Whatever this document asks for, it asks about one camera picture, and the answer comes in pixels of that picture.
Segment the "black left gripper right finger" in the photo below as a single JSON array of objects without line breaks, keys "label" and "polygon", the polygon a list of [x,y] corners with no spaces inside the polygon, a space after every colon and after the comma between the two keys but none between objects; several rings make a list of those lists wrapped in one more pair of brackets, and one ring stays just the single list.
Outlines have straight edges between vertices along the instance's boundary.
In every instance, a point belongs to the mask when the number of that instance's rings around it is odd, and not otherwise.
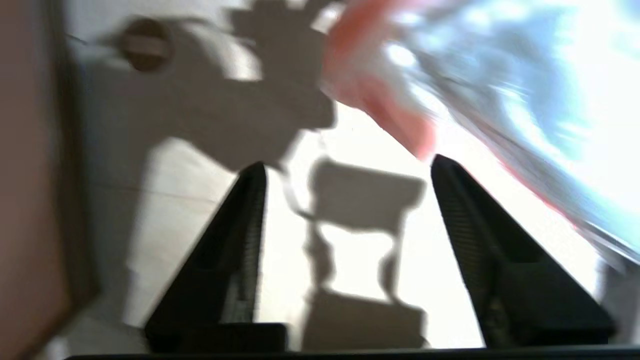
[{"label": "black left gripper right finger", "polygon": [[610,314],[464,167],[437,155],[430,177],[487,347],[609,342]]}]

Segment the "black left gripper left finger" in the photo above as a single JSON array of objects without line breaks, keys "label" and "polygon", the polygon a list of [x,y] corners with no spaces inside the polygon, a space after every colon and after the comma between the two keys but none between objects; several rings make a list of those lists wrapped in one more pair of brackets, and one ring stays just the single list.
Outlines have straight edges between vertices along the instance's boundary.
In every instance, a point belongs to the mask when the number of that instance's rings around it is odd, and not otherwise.
[{"label": "black left gripper left finger", "polygon": [[283,323],[254,322],[268,179],[240,173],[145,324],[152,352],[285,352]]}]

